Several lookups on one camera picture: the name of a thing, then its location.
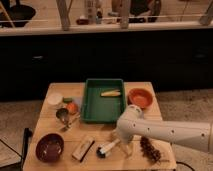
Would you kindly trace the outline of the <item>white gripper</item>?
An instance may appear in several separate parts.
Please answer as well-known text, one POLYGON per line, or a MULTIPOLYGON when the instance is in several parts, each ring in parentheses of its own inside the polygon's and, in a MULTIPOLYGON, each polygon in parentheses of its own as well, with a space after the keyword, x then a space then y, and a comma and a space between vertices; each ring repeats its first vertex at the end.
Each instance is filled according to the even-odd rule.
POLYGON ((124 143, 121 138, 117 135, 116 131, 113 130, 111 132, 112 141, 121 148, 121 150, 127 155, 131 156, 133 153, 133 144, 132 143, 124 143))

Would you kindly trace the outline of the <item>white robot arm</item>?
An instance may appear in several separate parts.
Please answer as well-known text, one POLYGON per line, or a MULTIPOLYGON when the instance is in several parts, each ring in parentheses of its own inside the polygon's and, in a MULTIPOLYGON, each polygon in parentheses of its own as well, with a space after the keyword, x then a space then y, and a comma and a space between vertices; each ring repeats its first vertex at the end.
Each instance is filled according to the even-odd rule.
POLYGON ((125 144, 139 135, 213 155, 213 123, 146 120, 138 106, 129 105, 118 118, 115 132, 125 144))

